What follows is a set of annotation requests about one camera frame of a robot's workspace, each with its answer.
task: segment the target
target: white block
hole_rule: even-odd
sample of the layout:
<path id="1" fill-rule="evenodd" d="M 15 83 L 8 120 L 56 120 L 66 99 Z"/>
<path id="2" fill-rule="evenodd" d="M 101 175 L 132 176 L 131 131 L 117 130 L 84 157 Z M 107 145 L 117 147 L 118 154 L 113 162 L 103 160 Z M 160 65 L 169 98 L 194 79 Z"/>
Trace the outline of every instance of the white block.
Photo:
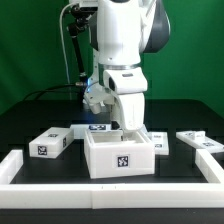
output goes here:
<path id="1" fill-rule="evenodd" d="M 177 132 L 176 137 L 196 149 L 206 149 L 210 153 L 224 152 L 224 145 L 208 137 L 195 137 L 193 131 Z"/>
<path id="2" fill-rule="evenodd" d="M 197 149 L 195 163 L 209 183 L 224 183 L 224 171 L 211 154 Z"/>
<path id="3" fill-rule="evenodd" d="M 154 143 L 156 155 L 169 155 L 169 144 L 166 132 L 148 132 L 147 136 Z"/>
<path id="4" fill-rule="evenodd" d="M 107 132 L 111 130 L 110 124 L 72 124 L 70 127 L 74 131 L 74 139 L 84 139 L 85 130 L 91 132 Z"/>
<path id="5" fill-rule="evenodd" d="M 22 150 L 12 150 L 0 163 L 0 184 L 10 184 L 22 165 Z"/>
<path id="6" fill-rule="evenodd" d="M 84 152 L 91 178 L 153 174 L 154 145 L 141 131 L 121 140 L 122 131 L 85 131 Z"/>
<path id="7" fill-rule="evenodd" d="M 31 157 L 56 158 L 74 140 L 70 128 L 50 128 L 29 143 Z"/>

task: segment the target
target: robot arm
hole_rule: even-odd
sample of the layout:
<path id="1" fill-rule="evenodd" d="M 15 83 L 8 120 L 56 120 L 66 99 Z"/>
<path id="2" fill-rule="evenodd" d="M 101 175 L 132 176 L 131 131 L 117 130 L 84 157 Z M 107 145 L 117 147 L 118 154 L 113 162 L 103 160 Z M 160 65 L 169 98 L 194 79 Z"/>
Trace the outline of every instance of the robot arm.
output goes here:
<path id="1" fill-rule="evenodd" d="M 143 92 L 147 90 L 139 54 L 165 45 L 168 18 L 161 0 L 98 0 L 97 8 L 89 20 L 94 72 L 84 98 L 94 113 L 100 112 L 104 102 L 111 121 L 124 132 L 134 132 L 143 125 Z"/>

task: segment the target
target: white box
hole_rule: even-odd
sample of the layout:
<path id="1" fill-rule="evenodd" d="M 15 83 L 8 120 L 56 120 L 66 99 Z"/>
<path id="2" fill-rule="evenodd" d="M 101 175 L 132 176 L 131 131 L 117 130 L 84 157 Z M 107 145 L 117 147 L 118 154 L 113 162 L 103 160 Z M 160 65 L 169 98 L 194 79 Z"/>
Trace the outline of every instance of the white box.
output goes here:
<path id="1" fill-rule="evenodd" d="M 74 140 L 74 132 L 70 128 L 50 128 L 29 143 L 31 157 L 56 158 Z"/>
<path id="2" fill-rule="evenodd" d="M 85 130 L 84 152 L 91 178 L 153 174 L 155 151 L 141 131 L 122 141 L 122 131 Z"/>
<path id="3" fill-rule="evenodd" d="M 224 145 L 205 136 L 205 132 L 182 131 L 176 137 L 196 149 L 206 149 L 210 153 L 224 152 Z"/>

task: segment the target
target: white foam border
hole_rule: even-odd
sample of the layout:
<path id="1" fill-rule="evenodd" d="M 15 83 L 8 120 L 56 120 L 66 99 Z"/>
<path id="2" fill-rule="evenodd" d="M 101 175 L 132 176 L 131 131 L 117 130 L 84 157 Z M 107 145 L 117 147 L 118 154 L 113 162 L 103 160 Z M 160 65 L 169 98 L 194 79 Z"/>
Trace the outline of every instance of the white foam border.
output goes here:
<path id="1" fill-rule="evenodd" d="M 11 164 L 22 165 L 21 151 Z M 1 184 L 1 209 L 217 208 L 224 207 L 224 171 L 209 152 L 196 151 L 196 164 L 209 183 Z"/>

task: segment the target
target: black label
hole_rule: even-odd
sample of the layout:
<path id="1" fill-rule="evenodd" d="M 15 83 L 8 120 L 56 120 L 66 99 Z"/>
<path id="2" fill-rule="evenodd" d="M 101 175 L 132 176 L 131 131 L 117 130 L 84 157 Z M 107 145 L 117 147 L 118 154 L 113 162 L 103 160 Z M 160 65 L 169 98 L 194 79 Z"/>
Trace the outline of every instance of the black label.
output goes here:
<path id="1" fill-rule="evenodd" d="M 63 148 L 67 145 L 66 138 L 63 139 Z"/>
<path id="2" fill-rule="evenodd" d="M 129 166 L 128 156 L 118 156 L 117 157 L 117 166 L 118 167 L 128 167 Z"/>
<path id="3" fill-rule="evenodd" d="M 46 156 L 47 155 L 47 146 L 38 145 L 38 155 Z"/>
<path id="4" fill-rule="evenodd" d="M 203 145 L 205 145 L 207 147 L 214 146 L 211 142 L 205 142 L 205 143 L 203 143 Z"/>
<path id="5" fill-rule="evenodd" d="M 48 135 L 48 137 L 51 137 L 51 138 L 56 138 L 58 136 L 58 134 L 50 134 Z"/>
<path id="6" fill-rule="evenodd" d="M 103 131 L 106 130 L 106 125 L 89 125 L 90 131 Z"/>
<path id="7" fill-rule="evenodd" d="M 162 144 L 155 144 L 155 148 L 162 148 L 163 145 Z"/>

